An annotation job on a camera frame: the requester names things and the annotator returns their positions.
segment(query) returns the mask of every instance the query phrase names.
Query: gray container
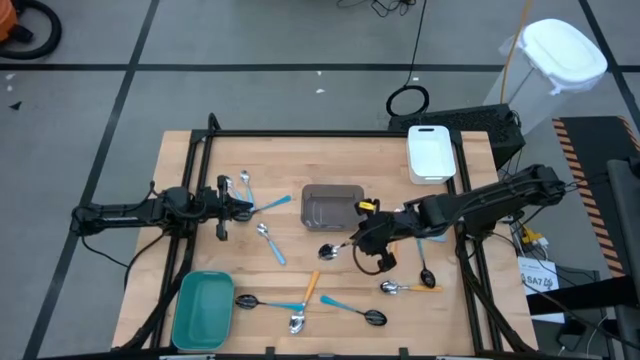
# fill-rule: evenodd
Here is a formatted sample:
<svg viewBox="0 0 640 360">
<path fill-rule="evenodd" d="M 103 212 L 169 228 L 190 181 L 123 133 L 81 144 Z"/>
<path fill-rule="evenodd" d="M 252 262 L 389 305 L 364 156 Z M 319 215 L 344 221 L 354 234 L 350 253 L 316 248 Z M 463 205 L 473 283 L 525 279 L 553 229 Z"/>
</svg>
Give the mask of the gray container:
<svg viewBox="0 0 640 360">
<path fill-rule="evenodd" d="M 358 185 L 306 185 L 300 220 L 309 231 L 355 230 L 364 220 L 354 206 L 362 199 L 364 190 Z"/>
</svg>

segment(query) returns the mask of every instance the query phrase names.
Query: black metal frame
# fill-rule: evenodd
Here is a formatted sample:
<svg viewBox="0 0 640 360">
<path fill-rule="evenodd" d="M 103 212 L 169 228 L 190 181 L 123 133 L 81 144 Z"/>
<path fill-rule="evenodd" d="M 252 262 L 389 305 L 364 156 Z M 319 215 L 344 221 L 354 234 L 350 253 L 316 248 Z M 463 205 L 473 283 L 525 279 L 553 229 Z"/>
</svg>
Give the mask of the black metal frame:
<svg viewBox="0 0 640 360">
<path fill-rule="evenodd" d="M 453 131 L 452 143 L 456 151 L 456 158 L 458 163 L 458 169 L 460 172 L 460 178 L 463 191 L 471 190 L 471 181 L 469 178 L 469 171 L 466 164 L 466 158 L 464 154 L 464 148 L 462 143 L 462 137 L 460 132 Z M 191 178 L 193 175 L 193 168 L 195 166 L 196 151 L 198 144 L 204 142 L 204 151 L 200 162 L 200 173 L 198 174 L 197 190 L 202 189 L 206 185 L 207 172 L 209 168 L 209 159 L 211 155 L 211 149 L 213 144 L 213 138 L 215 136 L 222 137 L 379 137 L 379 138 L 405 138 L 406 132 L 393 132 L 393 131 L 316 131 L 316 130 L 221 130 L 215 116 L 211 114 L 209 116 L 209 129 L 206 130 L 192 130 L 189 140 L 189 148 L 187 150 L 187 156 L 185 159 L 185 168 L 182 177 L 182 186 L 189 187 Z M 446 182 L 447 191 L 449 194 L 456 194 L 456 186 L 453 178 Z M 193 262 L 194 249 L 197 238 L 197 221 L 194 222 L 193 235 L 188 237 L 185 255 L 183 263 L 181 265 L 178 275 L 173 276 L 176 259 L 178 256 L 178 248 L 181 239 L 177 236 L 171 238 L 169 251 L 167 253 L 167 260 L 165 263 L 164 276 L 162 279 L 162 288 L 160 292 L 160 298 L 171 296 L 170 292 L 173 288 L 175 290 L 175 282 L 181 281 L 180 273 L 185 269 L 191 269 Z M 456 240 L 466 237 L 466 232 L 462 227 L 454 226 L 454 232 Z M 488 268 L 486 264 L 486 258 L 482 249 L 481 242 L 474 242 L 477 269 L 480 276 L 483 289 L 487 294 L 491 295 L 491 284 L 489 281 Z M 468 256 L 466 248 L 461 249 L 462 256 Z M 518 359 L 527 358 L 535 360 L 544 359 L 558 359 L 557 357 L 547 356 L 544 354 L 520 354 L 513 352 L 504 352 L 502 348 L 502 338 L 494 322 L 487 318 L 489 323 L 489 329 L 491 334 L 492 350 L 484 349 L 482 341 L 482 333 L 480 329 L 480 319 L 478 316 L 478 310 L 476 305 L 476 296 L 471 288 L 463 282 L 465 300 L 467 306 L 467 314 L 469 318 L 469 326 L 471 330 L 471 339 L 473 343 L 474 354 L 476 356 L 490 357 L 496 359 Z M 155 325 L 152 333 L 150 348 L 149 349 L 121 349 L 110 353 L 96 353 L 96 354 L 82 354 L 73 356 L 63 356 L 56 359 L 77 359 L 77 360 L 90 360 L 90 359 L 123 359 L 123 358 L 135 358 L 135 359 L 158 359 L 160 355 L 175 355 L 177 354 L 176 347 L 171 344 L 169 347 L 160 347 L 160 339 L 162 337 L 163 325 L 165 321 L 165 314 L 162 313 Z M 379 356 L 379 355 L 358 355 L 358 356 L 345 356 L 345 355 L 322 355 L 322 354 L 307 354 L 307 355 L 276 355 L 275 348 L 267 347 L 264 354 L 216 354 L 216 359 L 289 359 L 289 360 L 303 360 L 313 358 L 327 358 L 327 359 L 367 359 L 367 360 L 383 360 L 383 359 L 401 359 L 401 360 L 436 360 L 436 356 L 414 356 L 409 355 L 407 348 L 398 348 L 398 355 L 394 356 Z"/>
<path fill-rule="evenodd" d="M 189 187 L 190 179 L 193 173 L 193 166 L 195 161 L 195 153 L 197 150 L 198 143 L 201 142 L 202 139 L 205 140 L 205 149 L 202 155 L 202 161 L 200 164 L 200 174 L 198 177 L 198 185 L 197 190 L 200 190 L 205 186 L 206 183 L 206 173 L 209 166 L 209 157 L 211 153 L 211 145 L 213 142 L 214 136 L 221 137 L 354 137 L 354 138 L 366 138 L 366 137 L 381 137 L 381 138 L 405 138 L 407 133 L 404 131 L 317 131 L 317 130 L 221 130 L 219 127 L 213 129 L 210 124 L 210 129 L 208 130 L 192 130 L 191 138 L 189 142 L 189 149 L 187 151 L 187 158 L 185 160 L 185 170 L 182 178 L 182 186 Z M 459 132 L 454 133 L 452 136 L 452 143 L 455 148 L 458 169 L 460 171 L 460 178 L 462 181 L 463 191 L 467 192 L 471 190 L 471 180 L 469 178 L 469 171 L 466 164 L 466 158 L 464 154 L 464 148 L 462 144 L 462 137 Z M 453 178 L 447 181 L 447 191 L 449 194 L 456 193 L 456 187 Z M 457 227 L 454 227 L 454 232 L 456 239 L 460 236 L 466 236 L 463 232 L 461 232 Z M 193 249 L 195 247 L 196 235 L 188 239 L 187 248 Z M 177 237 L 171 238 L 171 244 L 169 246 L 169 252 L 167 253 L 167 261 L 164 269 L 164 276 L 162 280 L 162 289 L 160 292 L 160 296 L 165 296 L 167 294 L 167 289 L 169 284 L 171 283 L 174 267 L 176 263 L 176 258 L 178 255 L 178 244 L 180 239 Z M 491 296 L 491 283 L 489 281 L 489 273 L 486 263 L 485 254 L 482 248 L 481 243 L 474 243 L 476 247 L 476 261 L 477 261 L 477 269 L 480 275 L 480 279 L 483 285 L 484 290 Z M 192 257 L 188 260 L 189 267 L 191 267 Z M 476 306 L 475 296 L 472 290 L 468 287 L 467 284 L 464 284 L 464 292 L 465 299 L 467 305 L 467 313 L 469 317 L 469 326 L 471 328 L 471 338 L 473 342 L 474 353 L 478 355 L 481 351 L 484 350 L 483 342 L 482 342 L 482 334 L 480 330 L 480 320 L 478 317 L 478 310 Z M 502 340 L 500 333 L 498 331 L 497 326 L 493 323 L 493 321 L 488 318 L 489 321 L 489 329 L 491 333 L 491 343 L 493 346 L 493 350 L 495 351 L 503 351 L 502 348 Z M 160 339 L 162 335 L 162 328 L 164 325 L 164 316 L 158 321 L 156 325 L 156 329 L 152 335 L 151 348 L 156 349 L 160 346 Z M 265 354 L 270 352 L 270 347 L 266 348 Z M 399 348 L 399 355 L 402 359 L 434 359 L 434 356 L 410 356 L 408 352 L 404 354 L 405 348 Z M 242 356 L 237 354 L 217 354 L 216 358 L 223 358 L 229 355 L 232 358 L 243 358 L 243 359 L 263 359 L 265 358 L 265 354 L 255 354 L 255 355 L 247 355 L 244 354 Z M 309 357 L 314 357 L 315 355 L 278 355 L 280 358 L 287 359 L 308 359 Z M 358 358 L 358 359 L 397 359 L 397 356 L 357 356 L 357 357 L 345 357 L 335 355 L 334 358 L 347 359 L 347 358 Z"/>
</svg>

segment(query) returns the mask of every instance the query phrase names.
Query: wooden table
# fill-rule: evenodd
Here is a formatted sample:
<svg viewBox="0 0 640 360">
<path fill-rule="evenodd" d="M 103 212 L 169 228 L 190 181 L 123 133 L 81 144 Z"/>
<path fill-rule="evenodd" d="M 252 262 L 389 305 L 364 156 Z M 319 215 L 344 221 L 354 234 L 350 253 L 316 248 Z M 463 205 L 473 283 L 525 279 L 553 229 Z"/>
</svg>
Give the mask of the wooden table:
<svg viewBox="0 0 640 360">
<path fill-rule="evenodd" d="M 157 189 L 180 184 L 188 139 L 189 132 L 165 133 L 154 175 Z M 463 140 L 472 186 L 497 181 L 486 133 L 463 133 Z M 444 185 L 417 186 L 410 182 L 405 141 L 403 138 L 214 138 L 208 172 L 210 184 L 215 184 L 219 174 L 230 175 L 236 188 L 244 192 L 238 174 L 246 169 L 251 174 L 258 205 L 287 194 L 293 196 L 293 201 L 256 214 L 249 223 L 228 223 L 227 242 L 215 237 L 216 221 L 202 224 L 193 270 L 227 271 L 233 277 L 236 295 L 254 294 L 262 301 L 281 302 L 302 301 L 311 272 L 321 273 L 300 334 L 289 334 L 291 312 L 288 310 L 267 306 L 254 310 L 235 308 L 231 334 L 217 352 L 261 354 L 265 347 L 274 346 L 277 354 L 394 355 L 398 354 L 399 347 L 407 347 L 411 355 L 473 354 L 460 268 L 453 253 L 452 230 L 445 243 L 425 242 L 428 267 L 444 291 L 405 291 L 391 296 L 378 289 L 383 280 L 418 283 L 421 262 L 415 241 L 399 242 L 398 265 L 372 277 L 356 269 L 350 250 L 330 262 L 317 259 L 322 244 L 342 243 L 352 233 L 309 232 L 300 222 L 300 198 L 306 184 L 360 185 L 366 197 L 381 199 L 383 210 L 393 210 L 417 197 L 445 193 Z M 197 170 L 191 182 L 193 187 L 196 177 Z M 260 222 L 269 226 L 273 240 L 287 259 L 286 266 L 276 261 L 264 239 L 258 237 L 255 227 Z M 508 234 L 504 228 L 497 231 Z M 158 229 L 141 230 L 138 249 L 158 234 Z M 126 342 L 156 304 L 168 244 L 167 240 L 155 245 L 138 259 L 131 271 L 114 346 Z M 497 238 L 487 239 L 484 244 L 498 308 L 525 342 L 537 347 L 513 248 Z M 361 254 L 359 259 L 363 266 L 376 269 L 372 258 Z M 360 315 L 321 304 L 321 295 L 363 310 L 378 309 L 386 314 L 389 322 L 384 327 L 370 326 Z M 479 306 L 483 340 L 485 348 L 490 348 L 482 310 Z M 173 313 L 174 305 L 167 311 L 163 345 L 170 341 Z"/>
</svg>

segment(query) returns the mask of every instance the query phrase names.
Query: white container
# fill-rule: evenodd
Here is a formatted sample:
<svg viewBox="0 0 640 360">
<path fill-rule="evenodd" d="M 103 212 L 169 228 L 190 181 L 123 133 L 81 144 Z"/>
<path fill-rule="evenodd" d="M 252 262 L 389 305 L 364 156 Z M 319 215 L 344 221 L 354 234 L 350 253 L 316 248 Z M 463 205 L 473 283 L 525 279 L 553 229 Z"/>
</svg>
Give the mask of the white container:
<svg viewBox="0 0 640 360">
<path fill-rule="evenodd" d="M 416 185 L 442 184 L 456 174 L 449 130 L 444 126 L 412 126 L 407 137 L 409 177 Z"/>
<path fill-rule="evenodd" d="M 500 51 L 506 55 L 513 38 Z M 504 102 L 520 115 L 527 134 L 565 102 L 571 93 L 593 88 L 607 70 L 602 52 L 573 26 L 546 19 L 525 27 L 509 65 Z M 504 70 L 484 105 L 500 103 Z"/>
</svg>

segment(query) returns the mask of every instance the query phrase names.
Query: cable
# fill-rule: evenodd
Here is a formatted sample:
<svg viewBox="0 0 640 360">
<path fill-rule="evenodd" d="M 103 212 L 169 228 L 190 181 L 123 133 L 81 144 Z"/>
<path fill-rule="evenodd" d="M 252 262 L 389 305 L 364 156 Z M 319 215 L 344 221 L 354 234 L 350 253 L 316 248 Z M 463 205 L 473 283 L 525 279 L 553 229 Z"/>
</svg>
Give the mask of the cable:
<svg viewBox="0 0 640 360">
<path fill-rule="evenodd" d="M 632 347 L 632 348 L 634 348 L 636 350 L 640 350 L 640 344 L 631 342 L 629 340 L 621 338 L 620 336 L 617 336 L 617 335 L 614 335 L 614 334 L 610 333 L 609 331 L 605 330 L 604 328 L 600 327 L 599 325 L 595 325 L 592 322 L 586 320 L 585 318 L 579 316 L 575 312 L 569 310 L 568 307 L 562 305 L 558 300 L 552 298 L 551 296 L 549 296 L 549 295 L 547 295 L 547 294 L 545 294 L 545 293 L 543 293 L 541 291 L 538 291 L 538 289 L 536 289 L 533 286 L 527 284 L 526 282 L 522 282 L 522 283 L 524 284 L 524 286 L 526 286 L 529 289 L 535 291 L 537 294 L 539 294 L 543 298 L 545 298 L 545 299 L 549 300 L 550 302 L 552 302 L 555 306 L 557 306 L 560 309 L 562 309 L 563 312 L 566 312 L 566 313 L 570 314 L 571 316 L 573 316 L 578 322 L 582 323 L 583 325 L 587 325 L 587 326 L 593 328 L 594 330 L 599 331 L 604 336 L 607 336 L 607 337 L 610 337 L 612 339 L 618 340 L 621 343 L 623 343 L 624 345 Z"/>
<path fill-rule="evenodd" d="M 91 246 L 89 246 L 89 245 L 87 244 L 87 242 L 85 241 L 84 236 L 80 236 L 80 240 L 82 240 L 82 245 L 84 245 L 84 247 L 85 247 L 85 248 L 87 248 L 87 250 L 91 251 L 92 253 L 96 253 L 96 254 L 98 254 L 98 255 L 104 256 L 104 257 L 105 257 L 105 258 L 107 258 L 108 260 L 110 260 L 110 261 L 112 261 L 112 262 L 114 262 L 114 263 L 116 263 L 116 264 L 118 264 L 118 265 L 120 265 L 120 266 L 127 267 L 127 265 L 126 265 L 126 264 L 121 263 L 120 261 L 118 261 L 118 260 L 116 260 L 116 259 L 112 258 L 111 256 L 109 256 L 109 255 L 107 255 L 107 254 L 105 254 L 105 253 L 103 253 L 103 252 L 101 252 L 101 251 L 98 251 L 98 250 L 96 250 L 96 249 L 92 248 Z"/>
<path fill-rule="evenodd" d="M 600 325 L 602 325 L 602 323 L 607 319 L 607 315 L 605 315 L 602 320 L 600 320 L 600 322 L 598 323 L 598 327 L 600 327 Z M 589 336 L 589 341 L 587 341 L 587 359 L 589 358 L 589 347 L 591 347 L 591 341 L 593 340 L 593 337 L 596 335 L 596 330 L 594 329 L 593 332 L 591 333 L 591 336 Z"/>
<path fill-rule="evenodd" d="M 356 264 L 356 267 L 358 268 L 358 270 L 362 271 L 363 273 L 370 275 L 370 276 L 374 276 L 374 275 L 378 275 L 380 273 L 382 273 L 382 270 L 378 270 L 378 271 L 368 271 L 365 270 L 365 268 L 362 267 L 362 265 L 360 265 L 360 262 L 358 261 L 358 257 L 356 256 L 356 248 L 358 247 L 358 242 L 360 242 L 360 239 L 358 239 L 352 246 L 352 251 L 351 254 L 353 255 L 353 262 Z"/>
<path fill-rule="evenodd" d="M 370 0 L 361 0 L 361 1 L 355 2 L 353 4 L 341 5 L 343 2 L 345 2 L 345 0 L 338 0 L 338 1 L 336 1 L 336 6 L 339 9 L 348 9 L 350 7 L 354 7 L 354 6 L 358 6 L 358 5 L 362 4 L 362 3 L 366 3 L 367 1 L 370 1 Z"/>
<path fill-rule="evenodd" d="M 521 223 L 520 223 L 520 227 L 519 227 L 519 228 L 516 228 L 515 230 L 513 230 L 513 231 L 511 232 L 511 235 L 513 235 L 513 234 L 515 234 L 516 232 L 518 232 L 518 231 L 522 230 L 522 229 L 524 228 L 524 226 L 525 226 L 529 221 L 531 221 L 534 217 L 536 217 L 536 215 L 538 215 L 538 214 L 540 213 L 540 211 L 544 210 L 545 208 L 546 208 L 546 206 L 541 206 L 541 207 L 539 207 L 539 208 L 538 208 L 538 209 L 537 209 L 537 210 L 536 210 L 536 211 L 535 211 L 531 216 L 529 216 L 529 217 L 527 218 L 527 220 L 525 220 L 525 221 L 521 222 Z"/>
<path fill-rule="evenodd" d="M 426 9 L 427 9 L 427 0 L 424 0 L 424 3 L 422 4 L 422 13 L 420 14 L 420 24 L 418 25 L 418 35 L 416 35 L 416 43 L 413 46 L 413 56 L 411 57 L 411 66 L 409 67 L 409 76 L 407 76 L 407 81 L 404 82 L 404 86 L 407 86 L 409 84 L 409 81 L 411 81 L 411 75 L 413 74 L 413 66 L 416 62 L 416 53 L 418 52 L 418 44 L 420 43 L 420 34 L 422 33 L 422 22 L 424 21 L 424 13 Z"/>
<path fill-rule="evenodd" d="M 396 114 L 393 111 L 393 109 L 391 109 L 391 104 L 393 104 L 393 100 L 398 95 L 402 94 L 407 90 L 416 90 L 420 92 L 422 94 L 423 100 L 422 100 L 422 106 L 420 106 L 418 110 L 405 115 L 420 114 L 426 111 L 427 108 L 429 107 L 429 92 L 427 91 L 427 89 L 425 89 L 423 86 L 420 86 L 420 85 L 409 85 L 409 81 L 411 81 L 411 75 L 413 75 L 413 67 L 416 62 L 416 54 L 418 52 L 418 44 L 420 43 L 420 34 L 422 33 L 422 23 L 424 21 L 424 13 L 426 9 L 427 9 L 427 0 L 424 0 L 424 3 L 422 4 L 422 12 L 420 14 L 420 24 L 418 25 L 418 34 L 416 35 L 416 42 L 413 47 L 413 56 L 411 57 L 411 65 L 409 66 L 409 76 L 407 76 L 407 81 L 404 82 L 404 85 L 402 85 L 402 87 L 400 87 L 398 90 L 394 91 L 391 95 L 389 95 L 389 98 L 387 99 L 387 103 L 386 103 L 387 114 L 389 114 L 390 116 L 400 116 Z"/>
<path fill-rule="evenodd" d="M 520 33 L 524 28 L 524 23 L 527 21 L 527 13 L 529 13 L 529 8 L 531 8 L 531 0 L 527 0 L 524 4 L 524 9 L 522 9 L 522 14 L 520 15 L 520 25 L 518 26 L 518 31 L 513 38 L 513 42 L 511 43 L 511 48 L 509 49 L 509 55 L 507 55 L 507 62 L 504 64 L 502 76 L 502 86 L 500 87 L 500 104 L 504 104 L 504 90 L 507 86 L 507 73 L 509 73 L 509 65 L 511 64 L 511 57 L 513 57 L 513 50 L 516 48 L 516 44 L 518 43 L 518 39 L 520 38 Z"/>
<path fill-rule="evenodd" d="M 149 250 L 153 245 L 157 244 L 158 241 L 160 241 L 165 235 L 167 235 L 169 233 L 169 231 L 171 231 L 171 230 L 167 229 L 167 230 L 163 231 L 162 234 L 160 234 L 160 236 L 158 236 L 155 240 L 153 240 L 150 243 L 148 243 L 147 245 L 145 245 L 145 247 L 140 249 L 140 251 L 138 251 L 138 253 L 135 254 L 134 257 L 131 259 L 131 261 L 129 262 L 129 266 L 127 266 L 127 271 L 125 271 L 125 273 L 124 273 L 124 288 L 125 288 L 125 290 L 127 289 L 127 282 L 129 281 L 129 272 L 131 272 L 131 268 L 133 267 L 133 264 L 136 262 L 136 260 L 138 260 L 138 258 L 140 257 L 140 255 L 142 255 L 142 253 L 144 253 L 145 251 Z"/>
</svg>

